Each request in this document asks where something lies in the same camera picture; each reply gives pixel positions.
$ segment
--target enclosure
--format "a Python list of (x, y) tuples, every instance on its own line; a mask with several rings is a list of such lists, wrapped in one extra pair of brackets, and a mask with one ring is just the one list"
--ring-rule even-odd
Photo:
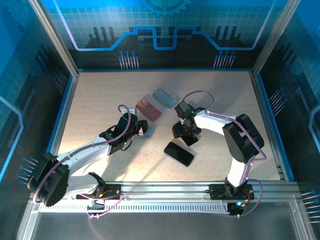
[[(320, 2), (0, 3), (3, 239), (319, 238)], [(158, 89), (176, 104), (207, 91), (213, 105), (203, 92), (185, 101), (250, 117), (266, 155), (248, 174), (262, 183), (249, 180), (255, 198), (247, 208), (258, 204), (250, 215), (225, 217), (239, 200), (206, 192), (224, 184), (233, 164), (226, 138), (202, 129), (191, 146), (174, 139), (180, 118), (155, 97)], [(141, 99), (160, 113), (151, 120), (137, 111), (149, 136), (74, 174), (94, 172), (121, 187), (110, 214), (90, 219), (90, 201), (75, 197), (51, 207), (33, 203), (34, 161), (90, 143), (122, 119), (118, 105)], [(171, 141), (194, 155), (190, 166), (164, 153)], [(105, 210), (116, 202), (106, 201)]]

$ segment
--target gear graphic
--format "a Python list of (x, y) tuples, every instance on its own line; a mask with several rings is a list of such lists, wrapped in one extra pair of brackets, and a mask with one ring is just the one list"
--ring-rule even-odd
[(0, 6), (9, 11), (11, 16), (21, 25), (28, 19), (30, 14), (28, 0), (0, 0)]
[(180, 14), (181, 10), (186, 10), (186, 5), (191, 0), (140, 0), (140, 4), (157, 17), (173, 17), (174, 14)]

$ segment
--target table surface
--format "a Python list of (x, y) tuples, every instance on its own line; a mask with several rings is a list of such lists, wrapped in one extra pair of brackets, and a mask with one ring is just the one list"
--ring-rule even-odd
[[(148, 121), (155, 131), (150, 139), (135, 137), (127, 151), (118, 151), (83, 167), (76, 175), (95, 172), (108, 182), (221, 181), (229, 173), (232, 156), (225, 138), (204, 129), (201, 139), (187, 147), (181, 139), (174, 142), (195, 155), (189, 167), (164, 154), (173, 140), (172, 126), (179, 120), (175, 110), (167, 109), (152, 94), (164, 89), (177, 101), (195, 90), (207, 90), (215, 99), (211, 112), (238, 116), (247, 114), (264, 139), (262, 150), (267, 160), (251, 168), (250, 178), (279, 180), (275, 159), (258, 107), (248, 72), (236, 71), (144, 71), (83, 72), (80, 74), (59, 153), (82, 146), (118, 123), (118, 105), (134, 107), (142, 98), (162, 112)], [(211, 99), (196, 93), (186, 101), (193, 107), (206, 107)], [(138, 119), (146, 119), (138, 111)]]

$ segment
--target robotic arm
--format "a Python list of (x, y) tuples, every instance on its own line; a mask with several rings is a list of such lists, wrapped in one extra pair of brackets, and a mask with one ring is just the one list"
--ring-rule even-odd
[(194, 109), (185, 101), (179, 103), (174, 109), (180, 118), (180, 122), (176, 123), (172, 128), (174, 138), (185, 137), (190, 138), (192, 141), (201, 133), (202, 129), (211, 130), (225, 137), (232, 155), (232, 164), (230, 172), (224, 181), (224, 189), (226, 196), (232, 199), (246, 186), (250, 163), (259, 154), (259, 151), (249, 138), (242, 134), (243, 132), (238, 125), (230, 119), (241, 123), (259, 148), (262, 148), (265, 143), (258, 130), (245, 114), (241, 114), (238, 117), (219, 114), (219, 117), (216, 117), (217, 114), (209, 111), (206, 113), (203, 107)]
[(106, 182), (94, 172), (84, 176), (73, 176), (80, 168), (87, 166), (101, 157), (109, 156), (116, 151), (125, 151), (130, 147), (135, 136), (143, 136), (148, 130), (146, 120), (138, 121), (136, 115), (131, 114), (131, 121), (127, 131), (117, 140), (106, 143), (120, 136), (128, 125), (129, 114), (125, 113), (114, 125), (102, 132), (93, 141), (70, 152), (53, 156), (51, 153), (44, 154), (36, 160), (36, 165), (30, 174), (27, 187), (34, 193), (39, 187), (45, 175), (61, 160), (67, 158), (63, 164), (55, 169), (41, 187), (38, 198), (47, 206), (53, 206), (63, 197), (70, 197), (79, 194), (87, 194), (93, 198), (107, 197), (113, 195), (118, 189), (111, 189)]

